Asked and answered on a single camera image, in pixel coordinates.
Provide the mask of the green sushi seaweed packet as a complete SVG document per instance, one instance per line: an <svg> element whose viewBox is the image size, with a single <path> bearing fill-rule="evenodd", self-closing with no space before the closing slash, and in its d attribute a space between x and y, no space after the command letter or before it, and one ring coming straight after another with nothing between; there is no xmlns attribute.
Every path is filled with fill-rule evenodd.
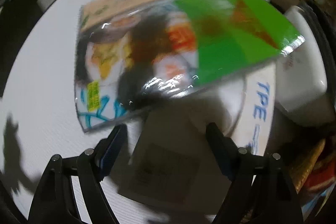
<svg viewBox="0 0 336 224"><path fill-rule="evenodd" d="M115 124L304 41L265 0L93 0L80 10L77 118L84 132Z"/></svg>

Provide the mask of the wicker basket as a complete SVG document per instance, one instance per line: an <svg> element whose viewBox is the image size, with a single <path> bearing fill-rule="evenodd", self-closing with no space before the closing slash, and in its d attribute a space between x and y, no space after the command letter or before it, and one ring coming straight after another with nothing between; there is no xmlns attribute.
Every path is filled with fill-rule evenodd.
<svg viewBox="0 0 336 224"><path fill-rule="evenodd" d="M325 139L322 139L313 147L300 152L298 160L289 169L289 175L297 194L299 194L308 176L311 174L315 163L325 147L325 142Z"/></svg>

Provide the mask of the white striped table mat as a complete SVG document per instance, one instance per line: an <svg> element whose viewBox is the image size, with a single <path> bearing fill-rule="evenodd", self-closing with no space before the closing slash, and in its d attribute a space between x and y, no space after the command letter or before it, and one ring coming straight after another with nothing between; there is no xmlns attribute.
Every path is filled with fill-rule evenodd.
<svg viewBox="0 0 336 224"><path fill-rule="evenodd" d="M27 218L33 191L51 156L76 156L108 130L85 134L74 96L80 7L91 0L57 0L21 47L1 98L2 183L14 213Z"/></svg>

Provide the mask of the white plastic container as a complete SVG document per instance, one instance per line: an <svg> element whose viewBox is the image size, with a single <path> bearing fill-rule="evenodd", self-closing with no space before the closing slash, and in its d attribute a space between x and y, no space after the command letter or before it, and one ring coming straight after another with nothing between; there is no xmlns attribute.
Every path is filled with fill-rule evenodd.
<svg viewBox="0 0 336 224"><path fill-rule="evenodd" d="M292 6L285 17L305 42L276 63L276 105L289 119L302 126L319 126L335 120L327 94L327 78L317 39L303 17Z"/></svg>

